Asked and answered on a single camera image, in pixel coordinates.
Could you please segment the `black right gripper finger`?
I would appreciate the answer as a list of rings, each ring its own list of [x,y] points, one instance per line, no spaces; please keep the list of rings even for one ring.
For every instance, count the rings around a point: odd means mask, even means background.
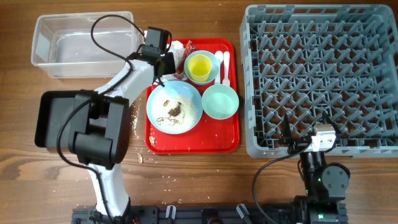
[[[341,131],[340,131],[338,125],[334,121],[331,120],[331,118],[329,117],[329,115],[328,115],[328,113],[326,111],[322,112],[322,123],[323,124],[330,124],[333,127],[333,129],[335,130],[336,138],[337,139],[340,138]]]
[[[281,135],[279,138],[279,144],[281,145],[293,145],[294,144],[294,139],[292,137],[292,133],[290,130],[290,123],[289,123],[289,118],[285,114],[282,122],[282,131]]]

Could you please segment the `white napkin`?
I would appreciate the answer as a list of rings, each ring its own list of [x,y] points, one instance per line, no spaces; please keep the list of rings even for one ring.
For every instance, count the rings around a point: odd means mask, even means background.
[[[180,41],[172,41],[169,52],[173,53],[175,69],[178,69],[180,62],[183,59],[185,47]]]

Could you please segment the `red snack wrapper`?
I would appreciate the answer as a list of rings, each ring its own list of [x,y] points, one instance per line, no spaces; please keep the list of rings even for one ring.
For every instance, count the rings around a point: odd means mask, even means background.
[[[184,79],[184,76],[185,76],[184,63],[185,63],[187,57],[190,54],[192,54],[194,50],[195,50],[195,46],[192,44],[192,41],[189,40],[187,42],[187,44],[185,45],[182,58],[180,59],[178,65],[177,65],[177,68],[176,68],[176,72],[174,74],[174,77],[177,78],[178,80],[183,80]]]

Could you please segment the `yellow plastic cup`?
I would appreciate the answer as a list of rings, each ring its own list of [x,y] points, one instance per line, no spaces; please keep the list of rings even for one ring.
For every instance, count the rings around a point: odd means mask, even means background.
[[[212,69],[211,60],[203,54],[194,55],[188,61],[188,70],[196,82],[206,82]]]

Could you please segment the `light blue bowl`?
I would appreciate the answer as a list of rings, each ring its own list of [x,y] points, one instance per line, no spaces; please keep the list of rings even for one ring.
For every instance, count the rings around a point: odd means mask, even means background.
[[[212,69],[211,69],[211,72],[210,72],[210,76],[208,77],[208,80],[207,80],[206,82],[196,82],[195,80],[193,80],[193,78],[191,77],[191,74],[190,74],[190,72],[189,72],[189,70],[188,70],[188,61],[189,61],[194,55],[198,55],[198,54],[206,55],[206,56],[211,60],[211,62],[212,62]],[[187,76],[193,83],[196,83],[197,85],[207,85],[207,84],[210,84],[210,83],[215,79],[215,77],[216,77],[216,75],[217,75],[217,73],[218,73],[218,69],[219,69],[219,65],[218,65],[218,60],[217,60],[217,58],[215,57],[215,55],[214,55],[213,53],[211,53],[211,52],[209,52],[209,51],[206,51],[206,50],[199,50],[199,51],[196,51],[196,52],[190,54],[190,55],[187,57],[187,59],[186,59],[186,61],[185,61],[185,63],[184,63],[184,72],[185,72],[186,76]]]

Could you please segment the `mint green bowl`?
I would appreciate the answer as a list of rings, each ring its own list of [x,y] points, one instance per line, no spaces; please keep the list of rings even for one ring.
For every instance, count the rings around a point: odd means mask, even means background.
[[[238,94],[230,86],[217,84],[208,87],[202,94],[204,112],[213,119],[223,120],[232,117],[238,110]]]

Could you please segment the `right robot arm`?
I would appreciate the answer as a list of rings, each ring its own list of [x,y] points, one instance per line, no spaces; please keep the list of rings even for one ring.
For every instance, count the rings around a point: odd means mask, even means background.
[[[289,223],[348,223],[346,198],[350,171],[339,163],[327,163],[325,154],[336,147],[341,135],[338,125],[326,112],[322,124],[301,138],[292,136],[289,119],[284,115],[280,144],[288,145],[288,155],[298,155],[299,173],[306,195],[296,196],[289,209]]]

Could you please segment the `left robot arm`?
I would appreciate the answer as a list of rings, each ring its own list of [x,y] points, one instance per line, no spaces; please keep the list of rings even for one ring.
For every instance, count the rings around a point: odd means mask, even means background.
[[[129,145],[129,107],[139,94],[161,76],[175,72],[169,31],[149,27],[144,43],[127,57],[122,70],[94,91],[76,94],[72,112],[62,124],[56,141],[69,127],[68,149],[75,154],[75,167],[89,172],[96,194],[93,219],[119,223],[126,216],[130,199],[124,188],[121,162]]]

